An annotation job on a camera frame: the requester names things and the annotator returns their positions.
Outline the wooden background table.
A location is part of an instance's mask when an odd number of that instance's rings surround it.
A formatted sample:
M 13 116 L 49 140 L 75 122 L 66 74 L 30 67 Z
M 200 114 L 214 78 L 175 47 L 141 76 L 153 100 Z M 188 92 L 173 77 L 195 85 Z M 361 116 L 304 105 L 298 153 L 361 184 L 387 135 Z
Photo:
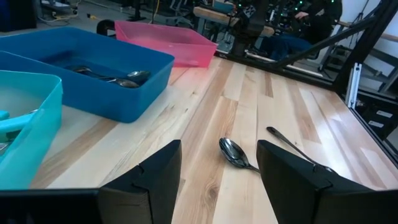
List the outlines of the wooden background table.
M 237 19 L 230 20 L 226 14 L 216 12 L 211 9 L 205 9 L 200 6 L 195 7 L 193 13 L 199 18 L 199 23 L 198 23 L 199 33 L 203 32 L 204 24 L 206 21 L 217 22 L 222 25 L 230 24 L 231 26 L 238 21 Z

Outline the blue plastic bin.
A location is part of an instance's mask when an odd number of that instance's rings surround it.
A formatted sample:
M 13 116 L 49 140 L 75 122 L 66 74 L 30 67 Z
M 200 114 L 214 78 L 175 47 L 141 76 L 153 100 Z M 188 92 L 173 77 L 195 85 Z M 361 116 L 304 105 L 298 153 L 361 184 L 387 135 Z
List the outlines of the blue plastic bin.
M 137 88 L 125 88 L 70 70 L 83 65 L 98 75 L 125 78 L 150 75 Z M 0 70 L 58 76 L 63 104 L 122 123 L 137 120 L 165 90 L 174 57 L 74 27 L 0 37 Z

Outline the translucent pink plastic bin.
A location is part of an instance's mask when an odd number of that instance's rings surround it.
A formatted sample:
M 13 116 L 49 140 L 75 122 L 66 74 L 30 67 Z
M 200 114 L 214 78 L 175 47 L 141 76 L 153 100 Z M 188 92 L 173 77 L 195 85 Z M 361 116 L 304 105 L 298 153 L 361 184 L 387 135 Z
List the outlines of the translucent pink plastic bin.
M 217 44 L 183 27 L 115 21 L 116 38 L 175 57 L 175 67 L 208 67 Z

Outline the silver aluminium extrusion post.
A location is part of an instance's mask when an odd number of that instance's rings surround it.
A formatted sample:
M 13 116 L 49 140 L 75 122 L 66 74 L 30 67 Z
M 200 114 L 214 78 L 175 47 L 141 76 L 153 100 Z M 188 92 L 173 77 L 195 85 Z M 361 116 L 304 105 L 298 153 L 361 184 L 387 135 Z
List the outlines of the silver aluminium extrusion post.
M 353 68 L 351 69 L 351 73 L 349 76 L 349 82 L 345 96 L 345 104 L 350 109 L 355 109 L 356 107 L 359 81 L 361 78 L 361 70 L 362 70 L 362 64 L 355 63 Z

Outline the translucent teal plastic bin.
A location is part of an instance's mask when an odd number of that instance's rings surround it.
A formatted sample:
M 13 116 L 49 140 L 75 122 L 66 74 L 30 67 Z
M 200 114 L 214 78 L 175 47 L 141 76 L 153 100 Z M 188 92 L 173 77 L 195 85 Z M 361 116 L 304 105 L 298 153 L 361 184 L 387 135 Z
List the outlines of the translucent teal plastic bin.
M 0 70 L 0 110 L 13 118 L 39 109 L 15 140 L 0 142 L 0 190 L 29 188 L 61 127 L 62 95 L 55 75 Z

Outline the person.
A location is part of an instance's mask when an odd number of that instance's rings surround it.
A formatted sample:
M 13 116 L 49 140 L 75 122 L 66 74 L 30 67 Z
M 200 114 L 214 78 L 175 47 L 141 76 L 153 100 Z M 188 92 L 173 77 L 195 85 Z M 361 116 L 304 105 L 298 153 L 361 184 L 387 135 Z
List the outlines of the person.
M 275 61 L 308 50 L 329 38 L 342 13 L 342 0 L 312 0 L 307 9 L 295 15 L 297 20 L 307 23 L 301 33 L 265 37 L 259 50 Z

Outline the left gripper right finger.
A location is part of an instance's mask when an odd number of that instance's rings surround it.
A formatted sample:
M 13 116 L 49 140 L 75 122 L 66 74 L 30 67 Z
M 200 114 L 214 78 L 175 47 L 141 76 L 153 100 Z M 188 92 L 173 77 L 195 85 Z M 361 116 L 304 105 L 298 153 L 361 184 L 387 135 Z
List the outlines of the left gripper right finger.
M 266 140 L 256 157 L 279 224 L 398 224 L 398 189 L 370 189 Z

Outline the black curved frame hook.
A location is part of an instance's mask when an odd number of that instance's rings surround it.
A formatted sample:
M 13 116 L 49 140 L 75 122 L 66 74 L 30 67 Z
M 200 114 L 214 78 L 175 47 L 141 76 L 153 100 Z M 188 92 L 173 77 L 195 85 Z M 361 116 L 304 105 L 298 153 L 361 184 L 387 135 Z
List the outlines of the black curved frame hook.
M 107 37 L 112 37 L 113 35 L 109 35 L 108 32 L 115 30 L 115 22 L 110 19 L 101 20 L 96 26 L 96 33 Z

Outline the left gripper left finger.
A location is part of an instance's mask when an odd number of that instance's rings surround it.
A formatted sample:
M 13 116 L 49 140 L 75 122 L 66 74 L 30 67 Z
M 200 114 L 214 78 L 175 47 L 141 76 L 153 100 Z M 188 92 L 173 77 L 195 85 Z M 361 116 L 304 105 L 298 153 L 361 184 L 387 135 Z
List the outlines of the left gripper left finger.
M 1 190 L 0 224 L 171 224 L 182 142 L 97 188 Z

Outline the black spoon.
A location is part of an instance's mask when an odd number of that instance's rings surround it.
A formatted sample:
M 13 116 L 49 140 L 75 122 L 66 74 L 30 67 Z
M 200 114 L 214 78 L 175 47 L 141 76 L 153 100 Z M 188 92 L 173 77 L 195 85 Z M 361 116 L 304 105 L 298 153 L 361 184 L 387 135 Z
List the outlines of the black spoon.
M 143 82 L 144 80 L 148 79 L 150 75 L 150 71 L 133 71 L 128 73 L 126 76 L 121 77 L 121 79 L 130 80 L 132 82 Z
M 257 167 L 254 167 L 249 163 L 248 157 L 243 149 L 231 139 L 220 138 L 219 146 L 221 153 L 232 165 L 238 168 L 249 169 L 260 173 L 260 170 Z
M 332 172 L 334 174 L 337 174 L 336 171 L 334 171 L 331 167 L 324 166 L 323 164 L 318 163 L 317 161 L 314 161 L 312 158 L 308 157 L 303 151 L 301 151 L 295 144 L 290 142 L 281 132 L 279 132 L 276 128 L 272 126 L 268 126 L 266 128 L 272 135 L 274 135 L 277 139 L 283 141 L 284 143 L 288 144 L 291 148 L 296 150 L 301 156 L 303 156 L 306 160 L 311 162 L 314 167 L 319 167 L 324 170 L 327 170 L 329 172 Z
M 104 78 L 103 75 L 94 73 L 89 67 L 84 66 L 84 65 L 69 65 L 69 66 L 66 66 L 65 69 L 71 70 L 76 73 L 88 75 L 90 77 Z

